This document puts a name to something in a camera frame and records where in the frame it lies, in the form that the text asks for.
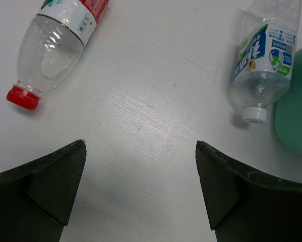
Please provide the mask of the bottle green blue label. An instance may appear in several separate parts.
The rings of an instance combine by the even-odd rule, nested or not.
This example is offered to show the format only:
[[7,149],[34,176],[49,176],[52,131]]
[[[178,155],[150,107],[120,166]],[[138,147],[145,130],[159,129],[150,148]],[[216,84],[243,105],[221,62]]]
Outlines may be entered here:
[[246,11],[233,88],[243,120],[261,124],[290,87],[302,1],[253,1]]

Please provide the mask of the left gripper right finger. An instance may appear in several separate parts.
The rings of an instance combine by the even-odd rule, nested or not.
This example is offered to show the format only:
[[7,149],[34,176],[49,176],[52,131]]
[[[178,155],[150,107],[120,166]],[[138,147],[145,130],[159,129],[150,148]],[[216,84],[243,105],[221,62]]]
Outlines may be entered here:
[[302,241],[302,184],[239,162],[206,142],[196,165],[218,241]]

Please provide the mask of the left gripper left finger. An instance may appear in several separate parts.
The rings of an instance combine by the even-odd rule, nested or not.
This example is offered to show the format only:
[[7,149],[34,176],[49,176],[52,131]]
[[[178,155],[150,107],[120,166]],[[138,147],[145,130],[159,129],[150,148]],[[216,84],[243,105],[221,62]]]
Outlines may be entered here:
[[0,241],[59,241],[68,225],[87,157],[76,140],[0,173]]

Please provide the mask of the bottle red label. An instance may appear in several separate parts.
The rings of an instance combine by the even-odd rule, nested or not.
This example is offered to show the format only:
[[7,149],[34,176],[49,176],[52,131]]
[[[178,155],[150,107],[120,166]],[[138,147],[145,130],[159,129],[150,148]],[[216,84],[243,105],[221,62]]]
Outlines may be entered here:
[[44,1],[22,39],[18,78],[7,101],[35,110],[42,95],[74,67],[108,4],[108,0]]

